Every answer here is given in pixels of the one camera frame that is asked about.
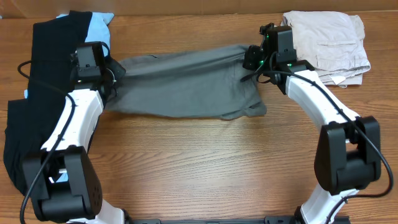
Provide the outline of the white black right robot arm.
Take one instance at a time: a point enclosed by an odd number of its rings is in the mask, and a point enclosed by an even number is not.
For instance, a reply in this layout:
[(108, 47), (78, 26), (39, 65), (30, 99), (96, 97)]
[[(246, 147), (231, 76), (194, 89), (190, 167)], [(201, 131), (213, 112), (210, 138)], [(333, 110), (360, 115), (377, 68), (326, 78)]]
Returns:
[(250, 46), (243, 67), (302, 107), (320, 135), (314, 160), (317, 186), (299, 206), (291, 223), (348, 223), (336, 214), (349, 198), (381, 176), (380, 127), (372, 116), (361, 117), (340, 102), (322, 83), (315, 68), (297, 58), (289, 26), (262, 26), (261, 45)]

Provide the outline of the grey shorts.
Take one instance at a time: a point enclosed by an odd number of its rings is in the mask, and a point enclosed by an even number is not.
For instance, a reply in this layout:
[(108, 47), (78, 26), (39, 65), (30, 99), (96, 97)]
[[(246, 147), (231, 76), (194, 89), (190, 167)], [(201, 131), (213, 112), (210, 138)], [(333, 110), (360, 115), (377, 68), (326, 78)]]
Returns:
[(126, 58), (118, 96), (106, 109), (171, 118), (236, 119), (263, 116), (255, 78), (243, 68), (246, 45)]

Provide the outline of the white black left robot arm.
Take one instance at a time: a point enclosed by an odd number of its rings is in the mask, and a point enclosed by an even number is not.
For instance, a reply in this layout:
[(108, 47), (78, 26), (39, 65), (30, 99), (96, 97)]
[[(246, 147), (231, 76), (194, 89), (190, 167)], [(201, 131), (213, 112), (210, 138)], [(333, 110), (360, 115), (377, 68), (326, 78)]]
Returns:
[(21, 204), (19, 220), (31, 203), (42, 222), (132, 223), (128, 212), (103, 198), (101, 183), (88, 157), (93, 134), (110, 96), (117, 96), (116, 82), (125, 69), (111, 58), (104, 42), (87, 42), (71, 55), (73, 69), (65, 92), (45, 87), (65, 97), (56, 127), (38, 153), (22, 162), (28, 190)]

